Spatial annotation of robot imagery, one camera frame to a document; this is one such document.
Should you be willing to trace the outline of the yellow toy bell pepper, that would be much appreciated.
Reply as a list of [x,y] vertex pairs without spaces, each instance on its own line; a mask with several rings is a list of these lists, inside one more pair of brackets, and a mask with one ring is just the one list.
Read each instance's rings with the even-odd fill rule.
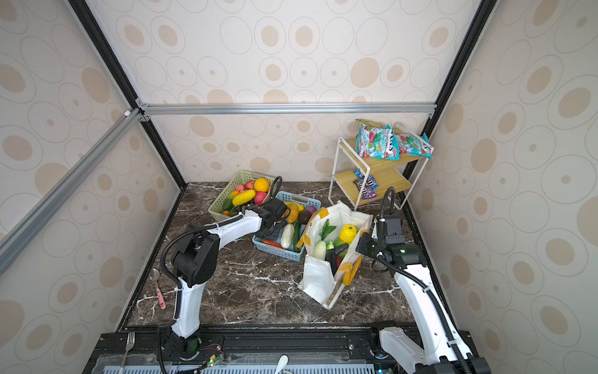
[[339,246],[342,244],[350,244],[357,236],[358,229],[353,224],[345,224],[340,233],[338,238]]

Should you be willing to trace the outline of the dark toy eggplant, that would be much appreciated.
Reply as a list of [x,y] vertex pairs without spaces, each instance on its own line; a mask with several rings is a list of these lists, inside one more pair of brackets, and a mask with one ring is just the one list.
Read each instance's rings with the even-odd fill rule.
[[343,258],[339,258],[339,257],[335,256],[333,242],[329,242],[329,244],[328,244],[325,260],[330,264],[332,274],[335,275],[339,269],[339,265],[341,264]]

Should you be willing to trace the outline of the white toy radish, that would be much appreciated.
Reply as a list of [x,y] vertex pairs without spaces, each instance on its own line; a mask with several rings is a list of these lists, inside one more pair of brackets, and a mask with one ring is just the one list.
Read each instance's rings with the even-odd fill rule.
[[328,248],[328,244],[326,239],[336,230],[335,225],[330,224],[330,220],[327,219],[322,226],[320,240],[317,241],[314,250],[313,250],[313,257],[318,260],[325,260],[326,251]]

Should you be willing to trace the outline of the white grocery bag yellow handles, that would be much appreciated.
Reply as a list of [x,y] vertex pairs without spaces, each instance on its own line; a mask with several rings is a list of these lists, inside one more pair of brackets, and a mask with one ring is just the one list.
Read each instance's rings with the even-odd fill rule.
[[316,210],[309,218],[297,243],[306,251],[299,288],[325,309],[333,308],[352,283],[363,258],[357,252],[358,241],[372,221],[372,215],[341,202]]

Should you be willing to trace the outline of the green toy cabbage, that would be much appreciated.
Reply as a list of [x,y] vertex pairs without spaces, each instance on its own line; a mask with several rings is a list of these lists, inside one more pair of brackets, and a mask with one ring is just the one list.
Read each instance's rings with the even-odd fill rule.
[[349,248],[349,244],[343,242],[340,238],[333,242],[334,244],[334,254],[336,257],[344,258],[347,255],[347,251]]

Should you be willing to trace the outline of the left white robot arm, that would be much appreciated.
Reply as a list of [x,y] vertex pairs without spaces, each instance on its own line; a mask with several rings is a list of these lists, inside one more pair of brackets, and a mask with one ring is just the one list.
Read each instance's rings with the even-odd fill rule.
[[282,181],[280,176],[274,179],[264,203],[252,204],[221,222],[192,225],[165,247],[160,269],[176,285],[171,331],[178,339],[185,341],[199,330],[203,290],[215,273],[219,251],[249,234],[269,235],[282,221],[287,212],[287,206],[277,198]]

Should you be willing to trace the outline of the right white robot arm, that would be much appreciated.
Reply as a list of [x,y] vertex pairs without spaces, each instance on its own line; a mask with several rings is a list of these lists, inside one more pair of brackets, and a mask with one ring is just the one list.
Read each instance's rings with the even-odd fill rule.
[[399,327],[379,332],[380,345],[406,373],[489,373],[459,335],[433,284],[425,254],[405,242],[402,218],[394,213],[395,189],[382,198],[375,226],[361,235],[357,252],[381,263],[403,292],[420,335],[416,343]]

